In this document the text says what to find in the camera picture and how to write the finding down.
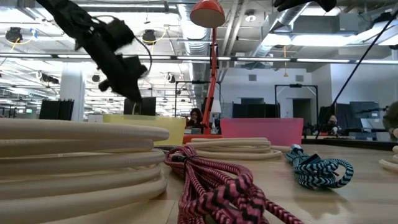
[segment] orange pole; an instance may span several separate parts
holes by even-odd
[[[204,134],[211,134],[210,128],[210,103],[211,99],[214,97],[214,91],[216,88],[216,78],[217,78],[217,54],[216,54],[216,44],[217,44],[217,28],[212,30],[213,40],[211,42],[211,77],[210,86],[207,93],[207,101],[205,107],[205,114],[203,115],[202,125],[204,127]]]

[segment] table surface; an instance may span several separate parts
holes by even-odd
[[[382,169],[378,163],[380,159],[390,159],[394,154],[392,151],[324,145],[303,148],[307,154],[318,153],[322,158],[350,162],[354,167],[354,178],[340,189],[314,191],[301,187],[295,181],[291,165],[283,157],[261,162],[229,162],[248,167],[254,175],[255,184],[266,197],[304,223],[398,223],[398,174]],[[183,181],[166,165],[163,166],[163,173],[169,178],[167,190],[153,200],[51,224],[175,224]],[[282,223],[268,212],[264,215],[270,223]]]

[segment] red desk lamp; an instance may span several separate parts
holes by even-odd
[[[212,28],[212,43],[210,46],[211,78],[207,94],[205,114],[203,115],[202,121],[204,134],[211,134],[210,111],[214,99],[213,96],[216,88],[216,74],[218,68],[217,27],[222,26],[225,22],[224,10],[217,0],[201,0],[193,7],[190,19],[198,26]]]

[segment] person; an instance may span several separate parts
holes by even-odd
[[[390,134],[391,140],[397,141],[397,137],[394,136],[394,130],[398,128],[398,101],[393,102],[386,110],[383,116],[383,125]]]
[[[187,122],[185,129],[200,128],[203,130],[202,117],[199,108],[194,108],[190,113],[191,119]]]
[[[326,129],[330,136],[339,135],[341,128],[337,125],[337,117],[335,115],[330,116]]]

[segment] yellow panel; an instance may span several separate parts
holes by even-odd
[[[155,142],[156,146],[181,146],[185,129],[185,118],[168,118],[160,116],[104,114],[104,123],[143,125],[169,130],[169,139],[166,141]]]

